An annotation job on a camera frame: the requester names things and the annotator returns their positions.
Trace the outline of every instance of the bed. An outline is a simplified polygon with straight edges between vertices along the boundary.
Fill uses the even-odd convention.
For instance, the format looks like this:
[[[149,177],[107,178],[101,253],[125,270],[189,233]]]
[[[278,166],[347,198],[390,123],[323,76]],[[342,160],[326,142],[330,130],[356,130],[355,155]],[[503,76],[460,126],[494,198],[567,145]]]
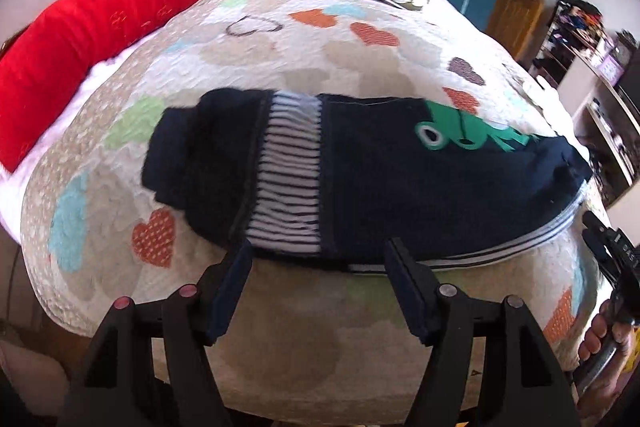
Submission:
[[[571,126],[566,125],[564,109],[553,97],[545,96],[499,44],[473,28],[446,0],[429,0],[429,8],[413,14],[376,0],[200,0],[116,57],[93,66],[55,123],[12,175],[0,181],[2,225],[22,244],[32,285],[47,314],[70,331],[91,335],[113,299],[122,293],[136,302],[164,298],[196,280],[223,256],[221,248],[191,232],[179,212],[170,217],[175,232],[170,260],[141,261],[130,246],[122,249],[127,245],[120,237],[130,237],[129,227],[151,227],[156,218],[166,216],[158,214],[162,208],[140,187],[146,142],[105,152],[98,150],[99,140],[92,133],[109,134],[142,96],[157,95],[183,106],[194,105],[204,90],[224,86],[308,94],[329,91],[363,98],[417,96],[470,108],[481,118],[506,123],[520,132],[562,134],[579,148]],[[318,27],[307,16],[291,14],[315,10],[349,22],[342,29],[332,25],[334,39],[344,38],[349,31],[345,28],[353,33],[349,18],[362,17],[360,24],[378,25],[387,32],[394,28],[399,35],[411,29],[429,46],[442,49],[442,58],[424,58],[431,55],[419,47],[416,58],[411,48],[397,64],[392,59],[393,82],[367,87],[359,80],[362,71],[358,67],[349,70],[347,66],[349,73],[344,76],[336,76],[330,68],[331,74],[318,76],[325,62],[318,58],[321,48],[315,46],[324,44],[309,39],[308,48],[313,52],[308,64],[296,64],[297,70],[305,71],[303,81],[300,75],[287,76],[287,65],[300,61],[300,49],[295,46],[302,44],[294,42],[300,40],[296,36]],[[270,55],[273,42],[255,38],[260,36],[255,28],[242,33],[254,38],[244,51],[206,48],[222,35],[228,21],[243,20],[246,13],[287,20],[299,33],[285,36],[282,32],[287,45],[276,50],[277,56]],[[369,53],[369,43],[358,49]],[[249,52],[258,57],[254,64],[227,62],[234,53]],[[450,75],[447,64],[452,63],[451,57],[472,64],[482,83],[474,82],[476,76],[469,80],[457,73]],[[426,66],[419,63],[425,60]],[[274,65],[273,74],[261,66],[266,62]],[[332,62],[331,68],[334,66],[345,69],[340,58]],[[425,67],[438,74],[417,73]],[[108,201],[128,201],[128,211],[136,214],[138,224],[134,226],[122,214],[107,215],[101,207],[93,214],[100,219],[92,228],[97,230],[91,236],[93,256],[75,266],[73,259],[61,259],[52,247],[52,230],[61,201],[74,200],[74,190],[84,183],[78,173],[87,165],[91,165],[87,179],[97,176],[100,180],[102,188],[95,193],[106,190]],[[443,265],[438,272],[443,282],[456,284],[477,298],[500,301],[509,294],[522,296],[564,369],[577,362],[580,338],[606,296],[593,257],[580,238],[580,216],[585,210],[593,210],[603,220],[606,213],[593,184],[584,188],[582,196],[580,209],[552,237],[527,248],[513,248],[508,255],[486,259],[479,266],[461,264],[447,269]],[[117,239],[106,244],[105,238]],[[271,353],[269,358],[263,356],[265,349]],[[468,407],[478,399],[482,349],[482,342],[474,344],[465,396]],[[406,330],[386,278],[257,259],[228,334],[207,356],[229,407],[287,421],[344,425],[403,421],[428,352]],[[168,378],[161,343],[154,344],[154,363],[156,375]]]

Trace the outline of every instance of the cartoon eye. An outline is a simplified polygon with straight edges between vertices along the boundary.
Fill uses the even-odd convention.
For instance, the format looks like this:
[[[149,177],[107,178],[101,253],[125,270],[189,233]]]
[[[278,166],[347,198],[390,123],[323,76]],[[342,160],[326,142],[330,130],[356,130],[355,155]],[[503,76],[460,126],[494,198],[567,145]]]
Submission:
[[[444,145],[445,137],[439,130],[426,123],[418,124],[416,132],[422,143],[429,149],[438,149]]]

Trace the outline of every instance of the green heart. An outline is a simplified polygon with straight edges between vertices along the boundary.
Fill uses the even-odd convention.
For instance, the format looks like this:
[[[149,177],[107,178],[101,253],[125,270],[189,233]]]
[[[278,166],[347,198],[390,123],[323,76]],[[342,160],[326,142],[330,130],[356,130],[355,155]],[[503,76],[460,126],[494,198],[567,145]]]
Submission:
[[[220,3],[220,6],[223,8],[238,8],[239,6],[244,6],[247,0],[223,0]]]
[[[119,149],[128,142],[148,142],[163,111],[164,102],[160,98],[143,96],[116,120],[104,139],[104,146]]]

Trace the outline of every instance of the heart-patterned quilt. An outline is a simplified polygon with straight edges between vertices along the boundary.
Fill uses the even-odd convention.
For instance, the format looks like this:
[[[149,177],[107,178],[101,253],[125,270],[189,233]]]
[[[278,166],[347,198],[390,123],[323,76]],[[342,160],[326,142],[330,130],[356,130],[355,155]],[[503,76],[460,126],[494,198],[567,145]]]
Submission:
[[[54,320],[90,335],[115,298],[165,298],[222,258],[140,184],[167,107],[224,86],[405,96],[554,136],[524,95],[526,78],[444,0],[420,13],[373,0],[202,0],[133,53],[35,169],[22,245],[36,294]],[[584,207],[606,219],[593,190]],[[568,369],[598,289],[581,243],[576,222],[514,259],[438,276],[476,298],[521,295]],[[386,279],[256,260],[228,334],[207,354],[230,407],[380,424],[406,416],[428,350],[406,329]],[[467,405],[478,399],[480,343],[472,369]]]

